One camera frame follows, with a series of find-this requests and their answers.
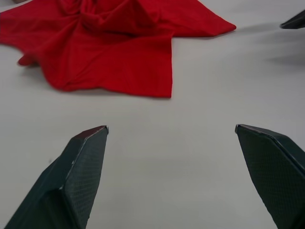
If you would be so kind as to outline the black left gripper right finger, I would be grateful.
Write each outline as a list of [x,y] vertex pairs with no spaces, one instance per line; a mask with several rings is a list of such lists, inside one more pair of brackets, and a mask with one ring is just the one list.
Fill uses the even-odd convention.
[[255,126],[235,127],[257,193],[279,229],[305,227],[305,152],[289,137]]

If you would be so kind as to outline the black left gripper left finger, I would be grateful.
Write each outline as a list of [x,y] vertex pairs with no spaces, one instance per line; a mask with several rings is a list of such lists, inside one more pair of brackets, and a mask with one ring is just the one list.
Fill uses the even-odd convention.
[[74,136],[38,177],[7,229],[84,229],[99,188],[109,128]]

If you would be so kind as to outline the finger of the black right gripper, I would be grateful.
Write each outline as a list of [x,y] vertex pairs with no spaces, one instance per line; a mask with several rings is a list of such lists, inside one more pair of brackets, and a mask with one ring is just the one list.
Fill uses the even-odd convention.
[[297,30],[305,27],[305,10],[280,25],[281,29]]

